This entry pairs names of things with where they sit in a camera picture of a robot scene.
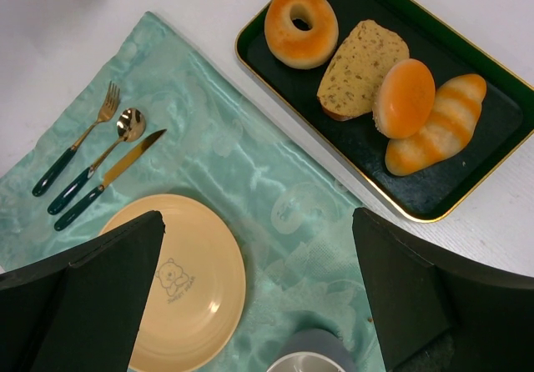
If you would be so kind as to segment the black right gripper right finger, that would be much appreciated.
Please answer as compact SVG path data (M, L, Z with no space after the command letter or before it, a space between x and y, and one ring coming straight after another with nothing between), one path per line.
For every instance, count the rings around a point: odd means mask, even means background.
M365 290L388 371L531 371L533 279L353 213Z

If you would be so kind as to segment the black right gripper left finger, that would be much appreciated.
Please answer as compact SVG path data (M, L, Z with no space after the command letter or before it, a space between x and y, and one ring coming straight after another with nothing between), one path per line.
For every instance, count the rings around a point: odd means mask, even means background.
M153 282L163 216L149 211L1 275L3 371L125 371Z

